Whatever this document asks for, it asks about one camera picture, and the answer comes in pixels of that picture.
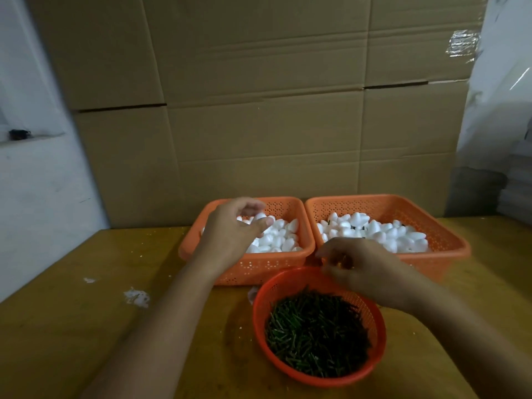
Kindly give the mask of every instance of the wooden table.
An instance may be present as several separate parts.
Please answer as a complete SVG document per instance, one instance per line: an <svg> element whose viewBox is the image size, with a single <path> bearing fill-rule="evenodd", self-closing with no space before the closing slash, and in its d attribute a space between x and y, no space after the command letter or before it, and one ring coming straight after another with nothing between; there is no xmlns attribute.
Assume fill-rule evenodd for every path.
<svg viewBox="0 0 532 399"><path fill-rule="evenodd" d="M500 216L442 222L473 250L472 258L453 265L444 284L532 354L532 230ZM177 248L186 232L100 231L0 304L0 397L76 397L168 288L183 265ZM150 294L150 308L124 301L130 287ZM422 324L385 308L386 352L369 377L341 389L291 380L255 342L248 290L213 289L177 398L475 397Z"/></svg>

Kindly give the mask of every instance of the basket rim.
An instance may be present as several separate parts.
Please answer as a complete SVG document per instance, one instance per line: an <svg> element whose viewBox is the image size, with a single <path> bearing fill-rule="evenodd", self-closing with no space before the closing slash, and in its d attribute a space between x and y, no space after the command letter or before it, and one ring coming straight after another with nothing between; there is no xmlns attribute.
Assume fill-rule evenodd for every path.
<svg viewBox="0 0 532 399"><path fill-rule="evenodd" d="M429 214L427 211L425 211L423 208L418 206L413 201L407 199L406 197L400 196L400 195L394 195L394 194L372 194L372 195L346 195L346 196L319 196L319 197L311 197L307 201L305 201L305 210L307 212L307 216L309 217L310 227L312 228L312 233L314 235L314 239L316 241L316 247L320 248L323 245L323 240L321 238L321 234L319 233L318 227L316 225L316 222L314 222L313 214L312 214L312 208L311 205L314 203L317 203L319 201L325 201L329 199L353 199L355 197L394 197L397 199L401 199L404 202L410 204L415 209L420 211L423 215L429 217L432 221L436 222L439 227L443 228L446 232L451 234L453 237L458 239L462 245L461 248L458 249L450 249L450 250L441 250L438 252L424 252L424 253L396 253L395 255L401 259L402 261L409 261L413 259L417 260L423 260L423 259L460 259L465 258L471 255L471 245L469 242L462 238L460 235L449 229L448 227L445 227L440 221L438 221L437 218Z"/></svg>
<svg viewBox="0 0 532 399"><path fill-rule="evenodd" d="M310 256L315 248L316 248L316 240L314 237L314 233L312 231L312 227L309 221L309 216L307 214L305 205L301 201L301 199L293 196L266 196L266 197L254 197L256 200L292 200L294 201L301 209L302 211L302 218L300 218L300 224L299 227L306 227L309 231L309 237L310 237L310 244L306 248L303 248L303 250L300 250L299 252L266 252L266 253L245 253L239 261L242 260L268 260L269 258L272 258L272 260L278 260L279 258L288 258L292 260L302 259L304 260L306 257ZM195 233L199 233L200 230L205 226L203 221L200 221L200 218L203 217L203 214L205 212L212 212L217 206L220 204L225 203L226 201L232 200L230 198L227 199L217 199L214 201L210 201L203 207L200 214L196 217L196 220L194 220L194 223L188 230L187 234L185 235L183 241L181 242L181 245L179 245L178 254L181 259L184 261L188 261L192 254L194 253L194 250L196 249L197 244L194 243L194 235Z"/></svg>
<svg viewBox="0 0 532 399"><path fill-rule="evenodd" d="M277 367L279 370L290 376L291 378L294 378L295 380L305 383L307 385L312 385L316 387L321 388L332 388L332 387L340 387L349 385L351 383L354 383L356 381L361 380L362 378L366 377L373 371L375 366L381 361L382 356L384 355L384 350L386 348L386 325L384 322L384 318L382 316L381 311L377 307L377 305L363 297L362 295L355 293L353 291L350 291L340 285L338 285L339 290L343 291L349 291L353 294L356 294L366 305L366 307L369 309L371 316L373 317L375 321L375 327L377 330L377 345L375 347L375 352L372 358L368 359L368 361L365 363L365 365L359 369L358 371L346 375L344 377L339 378L320 378L320 377L313 377L311 375L304 374L302 372L299 372L292 367L290 367L288 364L285 364L282 362L275 354L270 350L268 347L268 344L266 343L266 339L264 337L264 325L259 324L259 320L257 319L257 311L258 311L258 305L256 305L257 302L261 302L264 300L264 295L266 292L275 285L276 283L279 283L279 279L283 279L287 273L289 272L313 272L313 273L319 273L323 277L327 277L324 275L321 271L321 267L300 267L300 268L290 268L288 270L285 270L271 279L269 279L267 282L265 282L261 288L259 289L255 301L253 302L253 329L255 331L255 338L257 339L257 342L259 343L260 348L270 360L275 367Z"/></svg>

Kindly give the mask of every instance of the packing tape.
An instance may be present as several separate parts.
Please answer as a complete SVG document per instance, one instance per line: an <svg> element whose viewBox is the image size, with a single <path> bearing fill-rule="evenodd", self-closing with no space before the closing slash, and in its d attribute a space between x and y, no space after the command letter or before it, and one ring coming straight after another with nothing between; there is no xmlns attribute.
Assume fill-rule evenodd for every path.
<svg viewBox="0 0 532 399"><path fill-rule="evenodd" d="M449 47L446 53L449 57L473 56L472 62L475 60L478 42L480 40L480 33L471 29L462 29L455 31L449 39Z"/></svg>

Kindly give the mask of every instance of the left hand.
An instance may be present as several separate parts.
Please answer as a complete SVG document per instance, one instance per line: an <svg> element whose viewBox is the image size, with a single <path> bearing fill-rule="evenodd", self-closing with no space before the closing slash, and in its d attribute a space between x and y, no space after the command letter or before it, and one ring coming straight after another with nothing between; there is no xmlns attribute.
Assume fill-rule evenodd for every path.
<svg viewBox="0 0 532 399"><path fill-rule="evenodd" d="M251 242L273 224L264 217L251 224L238 221L238 215L252 216L266 205L250 197L238 197L220 204L210 215L190 261L205 263L206 270L219 277L246 253Z"/></svg>

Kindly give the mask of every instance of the hand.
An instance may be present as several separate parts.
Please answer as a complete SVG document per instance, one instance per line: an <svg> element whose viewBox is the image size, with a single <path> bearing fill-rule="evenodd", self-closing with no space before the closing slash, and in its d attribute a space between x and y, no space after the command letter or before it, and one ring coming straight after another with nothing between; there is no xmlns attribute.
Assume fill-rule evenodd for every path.
<svg viewBox="0 0 532 399"><path fill-rule="evenodd" d="M264 217L251 224L238 221L238 215L255 215L266 205L250 197L239 197L219 205L210 215L190 261L205 263L207 271L219 277L246 253L251 242L273 224Z"/></svg>
<svg viewBox="0 0 532 399"><path fill-rule="evenodd" d="M379 305L407 313L415 310L420 295L436 286L370 239L333 238L316 252L316 256L327 260L323 271L340 284ZM345 259L352 262L352 269L336 266Z"/></svg>

